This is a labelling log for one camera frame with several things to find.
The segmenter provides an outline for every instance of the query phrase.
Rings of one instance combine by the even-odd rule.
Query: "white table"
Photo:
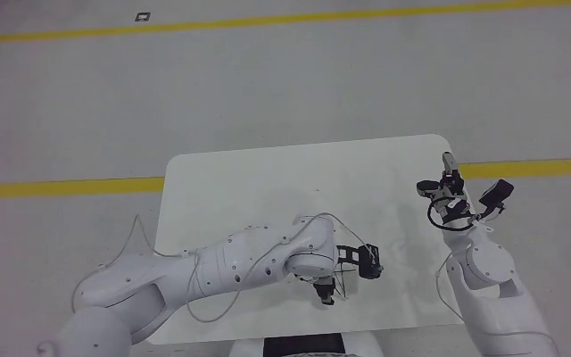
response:
[[[332,212],[378,245],[380,279],[345,273],[349,298],[320,304],[314,288],[292,278],[243,292],[220,321],[202,324],[177,311],[153,344],[414,328],[460,323],[439,301],[434,272],[448,254],[442,233],[426,219],[428,200],[416,183],[439,179],[436,135],[270,147],[173,158],[167,167],[156,249],[176,253],[226,239],[248,225],[283,224],[297,214]],[[337,244],[359,242],[338,229]],[[454,304],[446,274],[443,296]],[[193,302],[218,315],[233,294]]]

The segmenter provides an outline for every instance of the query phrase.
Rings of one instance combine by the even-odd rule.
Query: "yellow floor line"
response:
[[[460,165],[460,171],[465,179],[571,175],[571,159],[529,162],[463,163]],[[0,198],[161,192],[163,184],[164,178],[160,177],[19,182],[0,184]]]
[[[41,41],[78,37],[135,35],[157,32],[190,31],[198,29],[224,29],[245,26],[291,24],[299,22],[378,19],[385,17],[419,16],[458,12],[488,12],[564,5],[571,5],[571,0],[511,0],[473,4],[448,4],[423,7],[358,10],[349,12],[307,13],[298,15],[268,16],[216,21],[173,22],[159,23],[154,25],[127,26],[114,29],[71,29],[65,31],[4,34],[0,35],[0,43],[16,41]]]

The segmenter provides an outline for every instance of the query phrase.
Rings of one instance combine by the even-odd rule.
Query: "gray floor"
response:
[[[0,32],[414,6],[292,0],[0,4]],[[436,1],[422,4],[437,4]],[[164,174],[170,157],[437,133],[463,162],[571,156],[571,9],[0,45],[0,182]],[[518,178],[493,225],[571,353],[571,180]],[[490,182],[468,183],[477,196]],[[75,283],[118,251],[133,216],[150,236],[160,194],[0,201],[0,355],[24,356],[70,316]],[[129,249],[144,251],[140,239]],[[377,332],[387,357],[477,356],[462,326]],[[229,343],[134,356],[224,356]]]

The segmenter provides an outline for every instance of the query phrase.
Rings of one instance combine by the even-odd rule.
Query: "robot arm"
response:
[[[494,210],[504,209],[502,201],[513,186],[498,181],[480,199],[487,207],[485,212],[474,214],[454,157],[444,153],[443,161],[441,181],[418,182],[417,190],[430,198],[428,218],[443,230],[444,242],[451,249],[446,272],[476,348],[484,356],[557,356],[557,346],[533,297],[519,279],[513,258],[505,247],[488,237],[493,229],[482,223]],[[430,218],[433,207],[443,220],[442,226]],[[474,294],[489,286],[499,286],[498,298]]]
[[[290,272],[330,277],[338,252],[333,222],[298,218],[285,228],[256,227],[180,257],[127,255],[83,281],[78,312],[41,355],[128,356],[187,302],[273,284]]]

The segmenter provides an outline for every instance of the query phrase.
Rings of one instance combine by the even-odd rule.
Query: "cable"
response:
[[[440,292],[440,286],[438,285],[438,278],[440,277],[440,272],[443,269],[444,265],[446,264],[446,262],[452,257],[452,253],[448,254],[448,256],[446,257],[446,259],[444,259],[444,262],[442,263],[442,265],[440,266],[440,268],[436,271],[436,273],[434,274],[436,276],[436,293],[438,294],[438,297],[440,298],[440,301],[443,302],[444,305],[446,305],[446,307],[448,307],[452,312],[454,312],[454,314],[456,316],[458,316],[458,318],[460,320],[462,320],[464,322],[464,324],[468,325],[468,323],[462,318],[462,316],[459,314],[459,312],[457,312],[453,307],[451,307],[448,303],[446,303],[443,299],[443,296]],[[536,335],[536,336],[544,336],[547,339],[550,340],[551,344],[553,345],[553,348],[555,349],[555,354],[560,357],[561,354],[559,353],[559,347],[557,346],[557,343],[555,342],[555,339],[553,337],[551,337],[550,335],[544,333],[544,332],[540,332],[540,331],[515,331],[515,332],[505,332],[505,333],[493,333],[493,332],[487,332],[484,331],[482,329],[480,329],[480,327],[476,326],[476,325],[470,325],[471,328],[474,328],[476,330],[478,330],[478,332],[487,335],[487,336],[516,336],[516,335]]]
[[[157,252],[153,246],[151,245],[151,242],[149,242],[149,239],[146,236],[146,232],[145,232],[145,226],[143,226],[143,222],[141,221],[141,217],[137,214],[135,216],[135,218],[133,219],[133,225],[131,226],[131,230],[128,233],[128,237],[125,240],[125,243],[123,244],[123,247],[121,248],[121,250],[119,251],[119,254],[117,254],[115,256],[115,258],[113,258],[110,262],[106,263],[106,264],[102,264],[100,265],[96,270],[93,270],[92,272],[90,272],[89,274],[87,274],[85,277],[83,277],[78,284],[73,288],[73,292],[71,293],[71,311],[73,311],[73,313],[75,313],[75,295],[78,292],[79,286],[81,285],[81,283],[83,283],[85,280],[87,280],[88,278],[91,278],[93,275],[95,275],[96,273],[98,273],[99,271],[108,269],[109,267],[111,267],[122,255],[123,252],[125,252],[125,249],[127,248],[128,242],[131,240],[131,237],[133,236],[133,232],[135,231],[135,225],[137,224],[137,222],[139,222],[139,227],[141,227],[141,230],[143,231],[143,238],[145,239],[145,243],[146,246],[155,254],[160,255],[161,257],[165,257],[165,258],[176,258],[179,257],[180,254],[177,255],[168,255],[168,254],[163,254],[160,252]]]
[[[371,249],[367,246],[367,244],[365,242],[363,242],[363,240],[357,236],[357,234],[355,232],[353,232],[349,227],[347,227],[341,220],[339,220],[334,214],[329,213],[329,212],[322,212],[322,213],[318,213],[315,216],[312,216],[307,222],[305,222],[305,224],[303,225],[303,227],[300,228],[300,230],[297,231],[297,233],[295,233],[291,238],[290,238],[290,242],[294,241],[297,237],[300,236],[300,234],[317,218],[319,217],[324,217],[324,216],[328,216],[328,217],[332,217],[335,220],[337,220],[337,222],[339,222],[340,225],[342,225],[345,229],[347,229],[351,234],[353,234],[354,237],[356,237],[363,245],[365,245],[365,247],[367,248],[368,252],[371,254],[371,257],[374,257],[375,255],[373,254],[373,252],[371,251]],[[242,283],[240,284],[240,286],[238,287],[238,290],[236,290],[236,294],[234,295],[234,298],[232,299],[232,302],[230,302],[230,305],[217,317],[212,318],[212,319],[203,319],[203,318],[199,318],[198,316],[196,316],[196,314],[194,314],[194,312],[192,311],[192,309],[190,308],[190,302],[187,301],[186,302],[186,309],[188,310],[188,313],[190,313],[190,315],[197,321],[202,322],[202,323],[210,323],[210,322],[214,322],[214,321],[218,321],[220,319],[222,319],[224,317],[224,315],[226,315],[230,309],[232,309],[232,307],[234,306],[234,304],[236,303],[236,301],[238,300],[238,296],[240,296],[240,294],[242,293],[242,289],[244,286],[245,281],[248,279],[248,277],[250,277],[250,274],[252,273],[252,271],[254,270],[254,268],[256,267],[256,265],[258,265],[258,263],[263,260],[265,257],[267,257],[276,247],[282,245],[281,243],[277,243],[276,245],[272,246],[266,253],[264,253],[260,258],[258,258],[258,260],[256,260],[256,262],[254,262],[252,264],[252,266],[250,267],[250,269],[246,272],[246,275],[244,276],[244,279],[242,279]],[[200,262],[200,255],[198,254],[198,249],[194,251],[194,268],[192,273],[190,274],[190,278],[188,279],[188,284],[186,285],[186,296],[189,296],[190,294],[190,286],[192,285],[192,281],[194,278],[194,275],[196,273],[196,270],[198,268],[198,264]]]
[[[244,276],[244,279],[242,280],[242,284],[240,284],[240,287],[238,288],[238,290],[236,290],[236,294],[234,295],[234,299],[232,299],[232,302],[230,303],[230,305],[217,317],[213,318],[213,319],[203,319],[203,318],[199,318],[198,316],[196,316],[193,311],[190,309],[190,302],[187,301],[186,302],[186,309],[188,310],[188,313],[190,313],[190,315],[197,321],[202,322],[202,323],[210,323],[210,322],[214,322],[214,321],[218,321],[220,319],[222,319],[224,317],[224,315],[226,315],[230,309],[232,309],[232,307],[234,306],[234,304],[236,303],[236,301],[238,300],[238,296],[240,296],[240,293],[242,293],[242,286],[244,286],[245,281],[248,279],[248,277],[250,276],[250,274],[252,273],[253,269],[256,267],[256,265],[265,257],[268,256],[268,254],[270,254],[277,246],[282,245],[281,243],[277,243],[276,245],[272,246],[266,253],[264,253],[260,258],[258,258],[258,260],[256,262],[254,262],[254,264],[252,264],[252,266],[250,267],[250,269],[246,272],[246,275]],[[188,296],[190,294],[190,285],[192,284],[193,278],[194,278],[194,274],[196,273],[196,269],[198,267],[198,263],[200,262],[200,256],[198,255],[198,250],[194,251],[194,269],[193,272],[190,274],[190,278],[188,279],[188,285],[186,286],[186,296]]]
[[[433,210],[433,208],[436,206],[437,203],[439,203],[439,202],[441,202],[441,201],[445,201],[445,200],[455,200],[455,199],[456,199],[456,197],[444,196],[444,197],[436,198],[435,200],[433,200],[433,201],[428,205],[428,211],[426,212],[426,216],[428,217],[428,221],[430,221],[430,223],[431,223],[433,226],[435,226],[435,227],[437,227],[437,228],[439,228],[439,229],[449,230],[449,231],[451,231],[451,232],[462,232],[462,231],[465,231],[465,230],[468,230],[468,229],[474,227],[474,225],[473,225],[472,223],[468,223],[466,226],[460,227],[460,228],[446,227],[446,226],[443,226],[443,225],[441,225],[441,224],[436,223],[436,222],[433,220],[433,218],[432,218],[432,210]],[[502,205],[502,206],[499,206],[499,207],[492,207],[492,208],[487,207],[487,208],[485,209],[485,211],[482,212],[482,213],[477,213],[477,214],[474,214],[474,215],[472,215],[472,214],[470,214],[470,213],[467,213],[466,215],[462,215],[462,216],[459,217],[459,218],[472,218],[472,219],[474,219],[474,220],[482,220],[482,219],[486,218],[487,216],[489,216],[492,212],[494,212],[496,208],[500,208],[500,211],[499,211],[498,215],[496,215],[495,217],[493,217],[493,218],[491,219],[491,220],[495,220],[495,219],[501,214],[501,212],[503,212],[503,210],[505,209],[505,208],[503,207],[503,205]]]
[[[468,223],[466,226],[462,227],[462,228],[454,228],[454,227],[446,227],[443,226],[441,224],[436,223],[433,219],[432,219],[432,209],[436,206],[437,203],[444,201],[444,200],[454,200],[454,197],[448,197],[448,196],[444,196],[444,197],[440,197],[440,198],[436,198],[435,200],[433,200],[429,205],[428,205],[428,212],[426,213],[426,216],[428,217],[428,221],[430,221],[430,223],[442,230],[449,230],[452,232],[462,232],[464,230],[468,230],[472,227],[474,227],[474,225],[472,223]]]

